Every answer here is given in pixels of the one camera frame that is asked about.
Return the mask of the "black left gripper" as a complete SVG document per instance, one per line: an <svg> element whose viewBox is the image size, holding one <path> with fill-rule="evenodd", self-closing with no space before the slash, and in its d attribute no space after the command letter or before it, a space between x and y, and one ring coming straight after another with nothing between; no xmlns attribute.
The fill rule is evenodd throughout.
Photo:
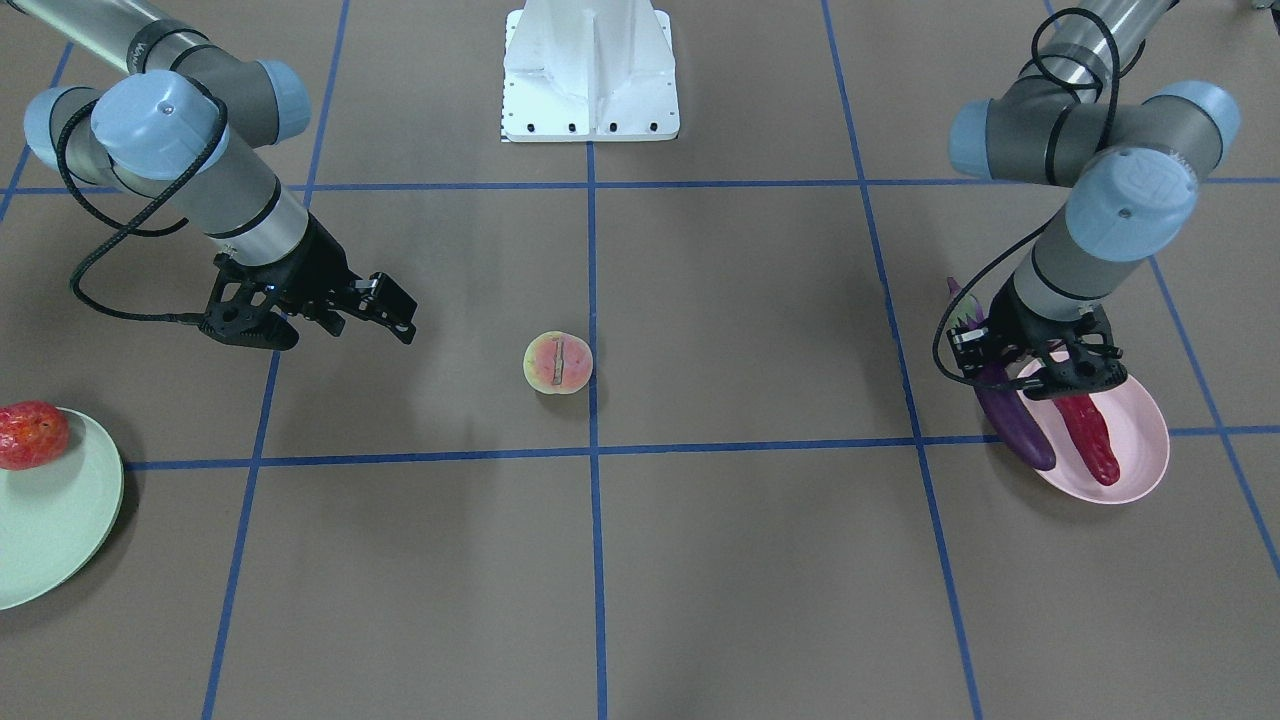
<svg viewBox="0 0 1280 720"><path fill-rule="evenodd" d="M1012 281L996 293L986 320L986 359L1007 366L1024 357L1041 363L1023 391L1047 400L1111 391L1129 379L1106 311L1093 307L1066 320L1033 313Z"/></svg>

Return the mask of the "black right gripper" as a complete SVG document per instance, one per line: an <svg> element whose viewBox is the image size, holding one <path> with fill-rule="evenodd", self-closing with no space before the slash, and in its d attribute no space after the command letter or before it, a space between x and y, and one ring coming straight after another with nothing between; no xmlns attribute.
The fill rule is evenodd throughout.
<svg viewBox="0 0 1280 720"><path fill-rule="evenodd" d="M346 311L388 329L403 345L413 342L417 302L387 273L355 274L344 249L315 215L300 243L269 269L279 273L268 293L274 310L302 316L332 336L346 328Z"/></svg>

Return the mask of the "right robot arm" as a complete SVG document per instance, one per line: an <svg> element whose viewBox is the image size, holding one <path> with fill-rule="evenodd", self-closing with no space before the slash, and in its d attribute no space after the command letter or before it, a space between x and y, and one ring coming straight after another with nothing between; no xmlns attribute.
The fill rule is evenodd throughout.
<svg viewBox="0 0 1280 720"><path fill-rule="evenodd" d="M31 152L113 228L70 275L82 304L271 351L296 346L293 316L332 336L352 316L402 343L413 340L415 300L387 274L355 274L339 242L259 156L310 123L308 92L291 67L243 61L146 1L18 1L15 9L123 73L104 91L46 90L24 114ZM123 240L147 236L146 220L163 208L216 247L207 306L128 313L91 299L83 288L90 268Z"/></svg>

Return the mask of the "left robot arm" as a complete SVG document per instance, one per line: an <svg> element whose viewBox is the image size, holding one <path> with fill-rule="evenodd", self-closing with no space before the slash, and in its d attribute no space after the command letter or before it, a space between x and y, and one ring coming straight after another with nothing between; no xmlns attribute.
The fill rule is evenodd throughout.
<svg viewBox="0 0 1280 720"><path fill-rule="evenodd" d="M1044 400L1105 392L1128 370L1103 304L1194 211L1228 156L1242 114L1203 81L1119 101L1121 78L1170 1L1083 1L1034 33L1001 96L969 102L950 129L955 170L1068 190L1024 238L1028 254L974 331L937 331L952 380Z"/></svg>

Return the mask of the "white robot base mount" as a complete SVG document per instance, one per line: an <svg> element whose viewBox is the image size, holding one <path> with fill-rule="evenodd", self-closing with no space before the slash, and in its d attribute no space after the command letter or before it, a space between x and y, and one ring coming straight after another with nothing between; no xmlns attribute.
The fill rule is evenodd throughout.
<svg viewBox="0 0 1280 720"><path fill-rule="evenodd" d="M672 23L650 1L526 1L504 31L503 141L678 137Z"/></svg>

